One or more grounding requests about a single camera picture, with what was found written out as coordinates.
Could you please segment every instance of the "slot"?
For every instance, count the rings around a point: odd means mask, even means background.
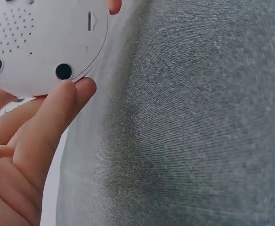
[[[91,31],[91,12],[89,12],[89,32]]]
[[[94,31],[94,27],[95,27],[95,14],[93,11],[89,11],[89,18],[88,18],[88,31],[92,32]]]

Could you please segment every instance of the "speaker grille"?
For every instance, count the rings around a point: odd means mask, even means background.
[[[27,8],[12,8],[4,12],[0,15],[0,53],[12,53],[20,49],[29,42],[33,31],[34,17]]]

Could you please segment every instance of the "gray cloth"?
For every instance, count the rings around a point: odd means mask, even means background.
[[[57,225],[275,226],[275,0],[123,2]]]

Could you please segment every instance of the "white device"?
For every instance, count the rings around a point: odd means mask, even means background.
[[[88,75],[109,27],[106,0],[0,0],[0,87],[48,94]]]

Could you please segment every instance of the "white plastic casing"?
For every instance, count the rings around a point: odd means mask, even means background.
[[[106,0],[0,0],[0,87],[17,97],[48,94],[61,79],[88,75],[108,33]]]

